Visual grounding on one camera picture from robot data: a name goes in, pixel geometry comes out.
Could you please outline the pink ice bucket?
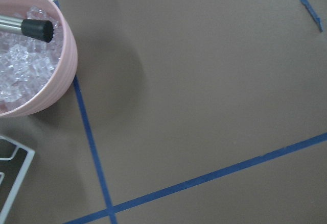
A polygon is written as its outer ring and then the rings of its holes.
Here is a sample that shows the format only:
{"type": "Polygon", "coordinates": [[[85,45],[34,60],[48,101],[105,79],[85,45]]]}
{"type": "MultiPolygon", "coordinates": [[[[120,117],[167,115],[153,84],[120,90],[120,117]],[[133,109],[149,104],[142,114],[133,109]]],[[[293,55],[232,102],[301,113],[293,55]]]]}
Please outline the pink ice bucket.
{"type": "Polygon", "coordinates": [[[1,14],[50,20],[50,43],[1,33],[1,117],[40,112],[70,87],[78,64],[72,31],[52,0],[1,0],[1,14]]]}

